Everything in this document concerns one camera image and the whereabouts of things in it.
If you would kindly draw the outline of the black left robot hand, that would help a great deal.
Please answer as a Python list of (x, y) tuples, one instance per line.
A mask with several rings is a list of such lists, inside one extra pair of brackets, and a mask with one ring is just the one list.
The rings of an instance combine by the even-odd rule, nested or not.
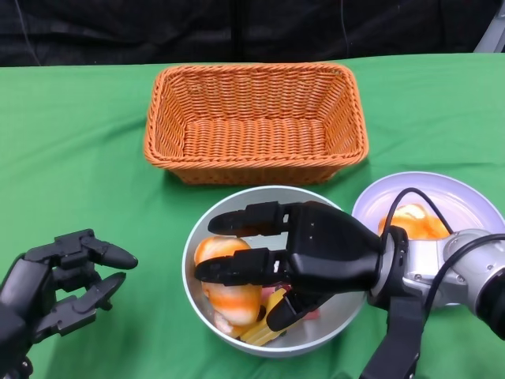
[(138, 260), (92, 229), (58, 236), (21, 254), (1, 285), (1, 376), (28, 378), (28, 352), (46, 338), (92, 323)]

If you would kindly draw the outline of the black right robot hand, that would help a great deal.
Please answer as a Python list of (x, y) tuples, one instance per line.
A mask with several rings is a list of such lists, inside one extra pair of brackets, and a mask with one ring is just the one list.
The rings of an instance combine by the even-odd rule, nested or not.
[(266, 202), (214, 217), (208, 230), (236, 237), (287, 234), (286, 247), (239, 250), (196, 266), (195, 277), (226, 286), (288, 283), (266, 316), (281, 331), (335, 294), (370, 291), (380, 272), (381, 240), (351, 215), (315, 201)]

